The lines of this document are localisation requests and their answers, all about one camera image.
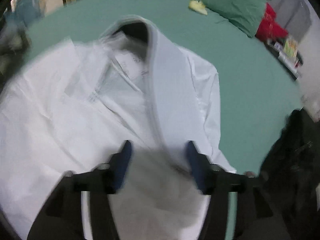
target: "black bag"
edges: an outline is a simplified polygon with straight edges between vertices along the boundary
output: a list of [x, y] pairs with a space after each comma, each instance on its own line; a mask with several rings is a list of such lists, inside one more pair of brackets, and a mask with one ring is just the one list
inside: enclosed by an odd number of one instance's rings
[[320, 239], [316, 187], [320, 183], [320, 127], [294, 110], [271, 148], [259, 178], [292, 239]]

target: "green cloth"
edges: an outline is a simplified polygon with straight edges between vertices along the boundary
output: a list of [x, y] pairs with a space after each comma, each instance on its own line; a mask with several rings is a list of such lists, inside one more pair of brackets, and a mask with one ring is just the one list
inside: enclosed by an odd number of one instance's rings
[[266, 0], [199, 0], [253, 37], [266, 10]]
[[[285, 118], [300, 107], [297, 84], [258, 39], [217, 13], [188, 9], [188, 0], [80, 0], [34, 23], [26, 60], [69, 36], [88, 42], [124, 15], [152, 21], [172, 42], [211, 62], [219, 73], [221, 139], [219, 148], [238, 173], [257, 173], [279, 138]], [[233, 239], [236, 214], [231, 194], [226, 240]]]

